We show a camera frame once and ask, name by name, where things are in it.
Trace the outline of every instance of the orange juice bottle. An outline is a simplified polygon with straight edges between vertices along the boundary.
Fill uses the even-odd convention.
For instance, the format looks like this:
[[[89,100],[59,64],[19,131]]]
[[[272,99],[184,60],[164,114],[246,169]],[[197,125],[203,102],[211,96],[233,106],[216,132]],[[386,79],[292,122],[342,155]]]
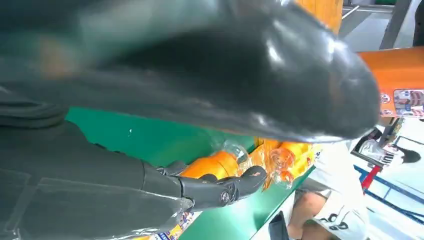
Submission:
[[[321,153],[322,147],[319,144],[309,145],[301,155],[295,158],[294,163],[287,170],[280,173],[279,179],[289,189],[298,177],[303,176],[314,164],[316,156]]]
[[[240,168],[250,167],[249,160],[249,154],[242,146],[226,141],[221,150],[210,156],[198,158],[188,165],[181,176],[198,179],[206,174],[212,174],[218,180],[239,176],[244,172],[240,171]]]
[[[275,183],[291,184],[294,180],[290,172],[296,162],[311,150],[309,143],[283,142],[270,153],[271,178]]]

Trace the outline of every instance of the wooden pillar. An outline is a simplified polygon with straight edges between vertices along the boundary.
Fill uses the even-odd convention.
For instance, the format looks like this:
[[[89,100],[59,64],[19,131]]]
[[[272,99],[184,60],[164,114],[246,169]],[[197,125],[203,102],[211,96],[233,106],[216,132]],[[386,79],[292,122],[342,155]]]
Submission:
[[[327,25],[335,34],[342,24],[343,0],[296,0],[296,2]]]

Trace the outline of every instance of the blue railing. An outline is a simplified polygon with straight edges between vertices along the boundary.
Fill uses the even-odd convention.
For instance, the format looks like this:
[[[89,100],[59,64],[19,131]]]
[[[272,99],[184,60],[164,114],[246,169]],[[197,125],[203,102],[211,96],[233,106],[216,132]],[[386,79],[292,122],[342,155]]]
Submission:
[[[356,171],[358,171],[358,172],[361,173],[361,175],[359,177],[359,180],[362,183],[363,180],[365,179],[365,177],[369,174],[369,172],[367,172],[366,170],[364,170],[364,169],[362,169],[362,168],[360,168],[360,167],[358,167],[356,165],[354,167],[355,167],[355,170]],[[409,191],[407,191],[407,190],[405,190],[403,188],[400,188],[400,187],[398,187],[398,186],[396,186],[396,185],[394,185],[394,184],[392,184],[392,183],[390,183],[390,182],[382,179],[379,176],[375,176],[374,177],[374,180],[377,181],[377,182],[379,182],[379,183],[381,183],[381,184],[383,184],[383,185],[385,185],[385,186],[387,186],[389,188],[388,191],[385,193],[384,197],[380,197],[380,196],[372,193],[368,189],[365,189],[365,191],[364,191],[365,194],[367,194],[370,197],[372,197],[372,198],[380,201],[381,203],[385,204],[386,206],[388,206],[388,207],[390,207],[390,208],[398,211],[399,213],[401,213],[401,214],[405,215],[406,217],[414,220],[415,222],[424,225],[424,221],[421,220],[420,218],[418,218],[418,217],[424,218],[424,215],[423,214],[416,213],[416,212],[413,212],[413,211],[409,211],[409,210],[400,208],[400,207],[394,205],[393,203],[387,201],[386,200],[386,197],[389,194],[389,192],[393,189],[393,190],[395,190],[395,191],[397,191],[397,192],[399,192],[399,193],[407,196],[408,198],[411,198],[411,199],[413,199],[413,200],[415,200],[415,201],[417,201],[417,202],[419,202],[419,203],[421,203],[423,205],[424,205],[424,199],[422,199],[421,197],[419,197],[419,196],[417,196],[417,195],[415,195],[415,194],[413,194],[413,193],[411,193],[411,192],[409,192]]]

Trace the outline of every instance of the knee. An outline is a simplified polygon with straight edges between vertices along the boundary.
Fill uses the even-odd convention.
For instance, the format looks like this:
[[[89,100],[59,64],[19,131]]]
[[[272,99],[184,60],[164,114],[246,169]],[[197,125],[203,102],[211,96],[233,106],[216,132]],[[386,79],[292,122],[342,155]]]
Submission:
[[[312,215],[317,215],[326,204],[327,199],[313,192],[305,193],[300,199],[300,205]]]

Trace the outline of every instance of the red pole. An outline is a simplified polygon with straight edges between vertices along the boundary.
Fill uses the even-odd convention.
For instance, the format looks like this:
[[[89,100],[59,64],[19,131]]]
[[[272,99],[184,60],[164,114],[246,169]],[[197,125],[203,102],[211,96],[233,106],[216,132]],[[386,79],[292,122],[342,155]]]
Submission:
[[[362,190],[365,191],[371,186],[371,183],[374,180],[374,177],[381,171],[381,167],[374,166],[374,168],[369,172],[369,174],[365,177],[365,179],[362,181]]]

